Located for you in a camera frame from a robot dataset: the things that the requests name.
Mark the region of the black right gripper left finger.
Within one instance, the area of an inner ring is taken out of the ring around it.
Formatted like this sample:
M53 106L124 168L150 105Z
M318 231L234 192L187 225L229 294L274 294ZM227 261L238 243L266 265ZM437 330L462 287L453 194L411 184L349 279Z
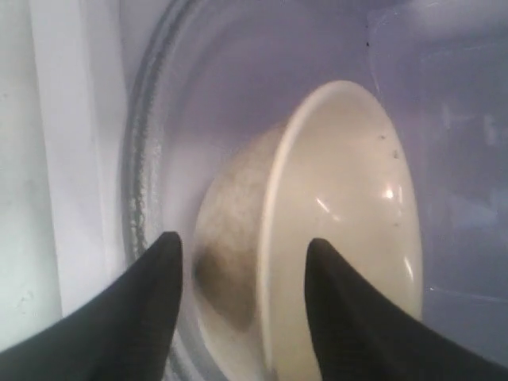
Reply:
M183 293L183 247L165 232L102 293L1 353L3 380L161 380Z

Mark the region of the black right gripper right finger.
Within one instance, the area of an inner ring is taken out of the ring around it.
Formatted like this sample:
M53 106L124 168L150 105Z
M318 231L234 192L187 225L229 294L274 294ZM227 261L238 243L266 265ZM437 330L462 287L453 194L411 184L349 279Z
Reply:
M373 287L325 239L307 249L307 319L323 380L505 380Z

